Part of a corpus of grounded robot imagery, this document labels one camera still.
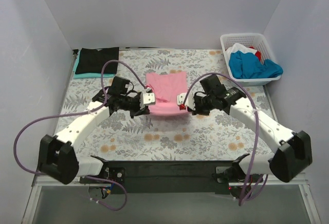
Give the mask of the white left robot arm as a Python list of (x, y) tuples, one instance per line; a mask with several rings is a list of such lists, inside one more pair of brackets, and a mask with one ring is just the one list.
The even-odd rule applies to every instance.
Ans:
[(106, 182), (109, 170), (106, 161), (96, 156), (79, 157), (77, 150), (100, 123), (119, 110), (129, 111), (131, 118), (150, 113), (155, 95), (150, 87), (141, 92), (129, 90), (130, 80), (114, 77), (111, 86), (100, 90), (89, 103), (86, 113), (78, 115), (66, 128), (41, 139), (37, 169), (63, 184), (75, 177), (92, 176)]

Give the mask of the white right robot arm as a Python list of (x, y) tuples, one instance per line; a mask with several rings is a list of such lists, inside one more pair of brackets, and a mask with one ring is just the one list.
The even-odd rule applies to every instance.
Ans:
[(251, 175), (274, 175), (283, 182), (290, 182), (313, 162), (310, 136), (294, 132), (258, 110), (241, 86), (230, 89), (219, 81), (215, 73), (198, 78), (202, 96), (190, 92), (177, 95), (177, 105), (192, 115), (209, 115), (214, 109), (242, 122), (262, 139), (272, 153), (257, 156), (255, 152), (244, 154), (232, 162), (231, 167), (218, 174), (220, 181), (244, 181)]

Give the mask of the pink t shirt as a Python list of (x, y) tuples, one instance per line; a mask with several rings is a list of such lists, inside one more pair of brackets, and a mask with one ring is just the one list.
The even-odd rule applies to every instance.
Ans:
[(149, 106), (151, 115), (167, 117), (188, 113), (177, 105), (177, 95), (188, 90), (186, 72), (163, 75), (147, 73), (146, 86), (152, 89), (156, 99), (156, 104)]

